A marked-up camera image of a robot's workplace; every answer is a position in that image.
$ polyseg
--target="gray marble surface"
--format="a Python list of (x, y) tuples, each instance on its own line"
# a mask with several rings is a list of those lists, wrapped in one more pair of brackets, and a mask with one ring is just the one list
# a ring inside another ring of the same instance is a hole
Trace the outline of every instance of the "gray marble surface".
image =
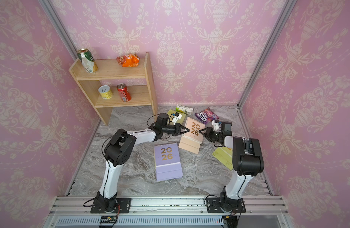
[[(159, 106), (158, 111), (159, 113), (167, 113), (170, 108), (174, 109), (175, 107)], [(200, 112), (207, 107), (194, 106), (192, 108)], [(233, 123), (233, 135), (245, 136), (235, 106), (211, 106), (211, 109), (219, 116), (220, 120)], [(100, 124), (72, 185), (70, 194), (95, 195), (102, 184), (105, 170), (105, 159), (101, 153), (104, 140), (113, 135), (119, 128), (128, 131), (147, 128), (146, 121), (150, 116), (152, 116), (150, 106), (113, 108), (108, 126), (103, 123)], [(118, 182), (118, 195), (219, 195), (223, 187), (229, 182), (232, 172), (211, 155), (215, 148), (206, 139), (203, 139), (198, 155), (179, 148), (183, 168), (182, 178), (156, 181), (154, 146), (179, 142), (180, 137), (170, 136), (168, 139), (135, 146), (131, 157), (123, 166)], [(260, 176), (253, 178), (244, 192), (244, 195), (264, 194)]]

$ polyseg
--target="pink damask wallpaper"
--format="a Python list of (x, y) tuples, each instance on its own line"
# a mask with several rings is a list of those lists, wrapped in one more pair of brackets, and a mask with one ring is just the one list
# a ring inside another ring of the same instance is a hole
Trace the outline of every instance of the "pink damask wallpaper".
[(149, 51), (158, 103), (236, 104), (285, 0), (51, 2), (96, 59)]
[(350, 1), (297, 1), (243, 112), (295, 227), (350, 227)]
[(0, 0), (0, 227), (40, 228), (98, 117), (37, 0)]

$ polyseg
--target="orange snack bag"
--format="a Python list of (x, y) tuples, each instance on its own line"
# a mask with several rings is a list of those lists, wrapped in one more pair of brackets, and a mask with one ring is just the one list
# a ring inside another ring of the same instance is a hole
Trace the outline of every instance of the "orange snack bag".
[(124, 56), (119, 56), (117, 58), (117, 61), (118, 64), (122, 65), (123, 67), (134, 67), (138, 66), (140, 58), (138, 58), (136, 54), (128, 54)]

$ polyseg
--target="purple desk calendar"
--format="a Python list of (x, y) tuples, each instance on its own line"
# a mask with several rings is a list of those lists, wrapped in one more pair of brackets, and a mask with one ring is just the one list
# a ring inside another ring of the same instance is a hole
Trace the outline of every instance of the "purple desk calendar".
[(177, 143), (154, 147), (157, 181), (170, 180), (183, 176)]

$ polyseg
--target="wooden shelf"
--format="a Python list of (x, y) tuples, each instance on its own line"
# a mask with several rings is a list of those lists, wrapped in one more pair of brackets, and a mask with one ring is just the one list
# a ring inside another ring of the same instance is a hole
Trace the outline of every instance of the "wooden shelf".
[(105, 100), (99, 95), (95, 103), (96, 108), (151, 105), (150, 93), (148, 92), (147, 85), (128, 86), (131, 100), (127, 102), (122, 101), (116, 86), (112, 86), (110, 89), (113, 92), (113, 97)]
[(143, 70), (145, 58), (140, 58), (140, 62), (136, 67), (122, 67), (115, 59), (98, 59), (95, 62), (98, 65), (98, 71), (90, 74), (86, 72), (81, 62), (78, 59), (76, 60), (74, 64), (77, 64), (80, 69), (76, 77), (78, 81), (146, 77)]
[[(140, 58), (136, 67), (122, 67), (115, 59), (98, 59), (95, 62), (98, 71), (94, 74), (87, 73), (79, 59), (72, 64), (69, 72), (105, 125), (109, 123), (113, 107), (151, 105), (153, 114), (157, 114), (157, 98), (148, 52), (145, 58)], [(127, 102), (123, 102), (119, 97), (116, 86), (111, 87), (112, 98), (105, 100), (100, 96), (100, 80), (127, 78), (145, 78), (147, 85), (128, 86), (131, 100)]]

